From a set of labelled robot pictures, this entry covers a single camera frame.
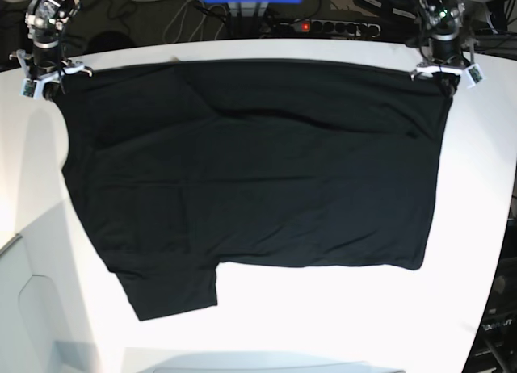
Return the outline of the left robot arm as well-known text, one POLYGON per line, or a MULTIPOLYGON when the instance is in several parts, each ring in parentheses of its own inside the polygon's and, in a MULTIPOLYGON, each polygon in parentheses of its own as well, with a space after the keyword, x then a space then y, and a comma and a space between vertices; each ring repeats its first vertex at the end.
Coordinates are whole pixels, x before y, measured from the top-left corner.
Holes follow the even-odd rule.
POLYGON ((474 65, 472 30, 464 25, 461 0, 415 0, 419 17, 416 48, 422 60, 410 73, 414 80, 429 75, 442 94, 451 98, 461 75, 474 65))

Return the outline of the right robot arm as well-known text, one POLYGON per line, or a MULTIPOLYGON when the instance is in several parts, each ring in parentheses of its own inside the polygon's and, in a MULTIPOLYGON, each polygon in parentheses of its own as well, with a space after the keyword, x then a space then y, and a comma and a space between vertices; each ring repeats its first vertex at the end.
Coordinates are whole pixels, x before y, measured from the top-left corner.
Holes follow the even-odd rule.
POLYGON ((76 73, 93 75, 90 67, 69 59, 64 50, 65 29, 81 8, 81 0, 31 0, 29 3, 24 21, 32 52, 18 49, 9 55, 23 71, 20 91, 23 97, 50 100, 58 90, 64 89, 65 77, 76 73))

